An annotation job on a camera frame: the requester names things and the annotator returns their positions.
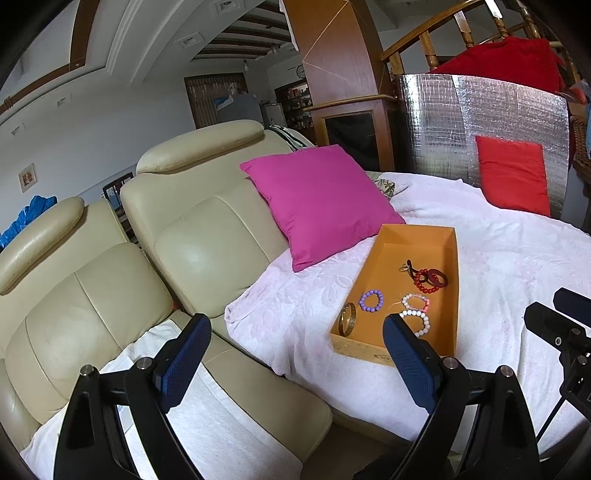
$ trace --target wooden ceiling beam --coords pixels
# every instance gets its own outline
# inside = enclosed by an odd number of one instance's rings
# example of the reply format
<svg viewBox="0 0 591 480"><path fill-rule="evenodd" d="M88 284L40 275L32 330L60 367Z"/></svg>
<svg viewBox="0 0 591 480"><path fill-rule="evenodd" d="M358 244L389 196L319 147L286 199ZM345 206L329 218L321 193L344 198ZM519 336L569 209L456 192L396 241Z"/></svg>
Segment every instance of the wooden ceiling beam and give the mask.
<svg viewBox="0 0 591 480"><path fill-rule="evenodd" d="M207 59L234 59L234 60L254 60L256 58L255 55L234 55L234 54L226 54L226 55L204 55L198 53L193 57L193 60L207 60Z"/></svg>
<svg viewBox="0 0 591 480"><path fill-rule="evenodd" d="M227 29L225 29L223 33L228 33L232 35L249 35L251 37L270 38L272 40L277 41L291 41L291 37L289 35L274 33L268 30L257 30L256 28L230 26Z"/></svg>
<svg viewBox="0 0 591 480"><path fill-rule="evenodd" d="M241 45L245 47L266 48L269 50L274 43L272 41L251 40L250 38L214 38L210 45Z"/></svg>
<svg viewBox="0 0 591 480"><path fill-rule="evenodd" d="M260 5L257 5L256 8L267 10L268 12L273 12L274 14L283 15L283 12L279 9L279 5L272 4L271 2L263 2Z"/></svg>
<svg viewBox="0 0 591 480"><path fill-rule="evenodd" d="M210 55L222 55L222 54L232 54L232 55L255 55L260 56L264 55L267 52L264 50L253 50L252 48L207 48L205 47L199 54L210 54Z"/></svg>
<svg viewBox="0 0 591 480"><path fill-rule="evenodd" d="M289 28L287 27L287 22L280 22L279 20L273 20L272 18L267 17L260 17L259 15L246 14L241 16L238 20L242 22L255 23L257 25L264 25L265 27L279 28L281 30L289 31Z"/></svg>

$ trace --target wooden cabinet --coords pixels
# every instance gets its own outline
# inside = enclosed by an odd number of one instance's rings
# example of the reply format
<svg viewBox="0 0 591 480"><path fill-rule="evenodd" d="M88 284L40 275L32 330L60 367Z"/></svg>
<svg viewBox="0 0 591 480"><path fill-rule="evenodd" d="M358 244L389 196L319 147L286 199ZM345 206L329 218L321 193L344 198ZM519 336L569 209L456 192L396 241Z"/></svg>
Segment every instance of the wooden cabinet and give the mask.
<svg viewBox="0 0 591 480"><path fill-rule="evenodd" d="M277 103L283 107L287 127L298 131L316 144L312 115L310 112L304 112L304 108L312 106L312 97L306 79L275 89L275 97Z"/></svg>

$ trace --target white bead bracelet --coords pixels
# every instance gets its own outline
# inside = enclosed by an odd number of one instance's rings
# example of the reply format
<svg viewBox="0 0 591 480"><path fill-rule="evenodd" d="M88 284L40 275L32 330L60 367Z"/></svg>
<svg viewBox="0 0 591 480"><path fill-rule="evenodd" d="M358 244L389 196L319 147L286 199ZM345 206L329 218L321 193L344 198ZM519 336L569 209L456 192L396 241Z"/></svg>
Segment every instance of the white bead bracelet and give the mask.
<svg viewBox="0 0 591 480"><path fill-rule="evenodd" d="M420 336L425 335L429 331L429 328L431 328L431 325L429 324L429 317L427 315L425 315L425 312L421 312L421 310L404 310L403 312L400 312L399 315L403 319L407 315L410 315L410 316L419 317L419 318L421 318L423 320L423 326L424 326L424 328L422 328L418 332L414 332L414 336L417 337L417 338L420 337Z"/></svg>
<svg viewBox="0 0 591 480"><path fill-rule="evenodd" d="M425 306L422 309L415 309L413 307L411 307L408 304L408 300L411 298L416 298L416 299L420 299L423 302L425 302ZM405 295L404 297L402 297L402 305L404 305L404 308L406 308L407 310L418 310L419 312L423 312L423 313L427 313L427 310L429 309L429 304L431 302L429 301L429 299L427 297L424 297L423 295L418 295L416 293L409 293L408 295Z"/></svg>

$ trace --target wooden staircase railing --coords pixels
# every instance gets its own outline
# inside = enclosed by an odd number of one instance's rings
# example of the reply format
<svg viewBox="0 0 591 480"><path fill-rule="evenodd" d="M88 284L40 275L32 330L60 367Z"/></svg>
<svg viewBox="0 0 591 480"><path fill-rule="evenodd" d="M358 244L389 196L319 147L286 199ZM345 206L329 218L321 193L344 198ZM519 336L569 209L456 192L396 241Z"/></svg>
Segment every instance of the wooden staircase railing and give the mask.
<svg viewBox="0 0 591 480"><path fill-rule="evenodd" d="M492 35L484 41L481 41L478 45L496 40L502 40L509 35L515 34L519 30L523 30L527 38L541 38L540 29L532 19L527 7L521 3L520 0L515 0L515 2L519 8L519 13L523 18L523 22L517 25L513 25L511 27L507 27L505 25L502 14L495 3L495 0L465 0L435 15L403 36L400 40L398 40L390 48L386 49L382 53L381 59L386 64L388 62L390 63L390 68L393 75L403 75L404 66L402 65L401 53L419 41L423 48L425 58L427 59L429 70L436 69L439 67L439 65L445 61L449 61L451 58L441 57L435 53L435 48L433 46L433 42L431 41L431 32L454 19L460 34L462 35L464 45L466 48L472 48L474 46L474 38L472 37L472 30L470 29L470 25L466 19L465 12L482 5L486 5L499 33ZM563 54L569 70L569 76L571 77L571 83L580 80L576 66L574 65L568 52L562 47L562 44L558 41L551 41L551 46L556 48L559 53Z"/></svg>

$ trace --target blue gripper pad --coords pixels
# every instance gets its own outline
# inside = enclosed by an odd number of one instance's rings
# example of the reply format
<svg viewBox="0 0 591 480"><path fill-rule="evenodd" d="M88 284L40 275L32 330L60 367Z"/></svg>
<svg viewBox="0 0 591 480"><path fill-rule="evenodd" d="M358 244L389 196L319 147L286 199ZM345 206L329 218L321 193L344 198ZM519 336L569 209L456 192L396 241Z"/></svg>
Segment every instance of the blue gripper pad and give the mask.
<svg viewBox="0 0 591 480"><path fill-rule="evenodd" d="M154 386L164 413L179 405L212 339L212 324L196 313L181 334L169 340L155 357Z"/></svg>
<svg viewBox="0 0 591 480"><path fill-rule="evenodd" d="M388 315L382 329L384 344L414 402L430 414L439 401L442 373L439 356L426 340L419 340L398 314Z"/></svg>

